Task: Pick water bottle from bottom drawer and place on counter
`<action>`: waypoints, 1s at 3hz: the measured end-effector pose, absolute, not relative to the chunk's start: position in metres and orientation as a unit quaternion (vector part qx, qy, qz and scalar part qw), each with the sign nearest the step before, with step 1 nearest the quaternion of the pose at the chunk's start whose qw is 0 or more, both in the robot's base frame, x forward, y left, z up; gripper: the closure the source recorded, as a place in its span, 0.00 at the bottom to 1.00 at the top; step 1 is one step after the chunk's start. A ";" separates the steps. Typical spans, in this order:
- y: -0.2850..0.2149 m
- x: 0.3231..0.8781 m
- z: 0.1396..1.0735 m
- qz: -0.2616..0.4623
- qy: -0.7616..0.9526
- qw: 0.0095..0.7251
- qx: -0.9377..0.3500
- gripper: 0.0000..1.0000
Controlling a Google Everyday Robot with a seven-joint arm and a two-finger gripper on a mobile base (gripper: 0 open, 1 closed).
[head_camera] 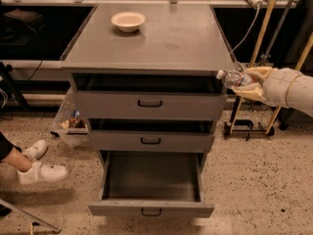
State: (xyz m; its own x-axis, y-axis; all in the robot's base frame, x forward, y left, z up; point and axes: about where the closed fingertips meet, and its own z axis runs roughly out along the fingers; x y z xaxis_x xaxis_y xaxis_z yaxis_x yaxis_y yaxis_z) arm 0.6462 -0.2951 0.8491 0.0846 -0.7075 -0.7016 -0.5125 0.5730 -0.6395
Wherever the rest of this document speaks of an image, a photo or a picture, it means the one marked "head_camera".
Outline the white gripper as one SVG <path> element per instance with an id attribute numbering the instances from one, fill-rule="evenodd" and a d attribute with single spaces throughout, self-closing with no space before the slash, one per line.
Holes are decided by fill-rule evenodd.
<path id="1" fill-rule="evenodd" d="M 239 86 L 233 91 L 243 98 L 265 102 L 273 107 L 288 107 L 287 94 L 291 84 L 300 76 L 298 70 L 289 68 L 275 70 L 271 67 L 248 68 L 245 73 L 256 82 Z"/>

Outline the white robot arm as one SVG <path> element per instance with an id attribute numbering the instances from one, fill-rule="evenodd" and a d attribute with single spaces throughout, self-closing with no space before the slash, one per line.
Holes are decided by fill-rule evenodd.
<path id="1" fill-rule="evenodd" d="M 244 98 L 268 106 L 292 108 L 313 117 L 313 77 L 290 68 L 249 68 L 244 74 L 254 82 L 233 91 Z"/>

